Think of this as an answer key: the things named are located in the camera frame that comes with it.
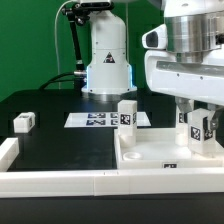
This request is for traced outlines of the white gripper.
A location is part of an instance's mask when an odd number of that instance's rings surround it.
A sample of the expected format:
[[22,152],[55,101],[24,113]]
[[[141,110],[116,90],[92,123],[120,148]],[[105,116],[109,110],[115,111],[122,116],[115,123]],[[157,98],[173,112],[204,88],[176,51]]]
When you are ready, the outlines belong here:
[[180,63],[171,53],[148,50],[144,64],[151,91],[177,96],[175,102],[182,114],[194,109],[193,100],[208,103],[206,128],[218,129],[219,117],[224,111],[223,49],[204,53],[199,64]]

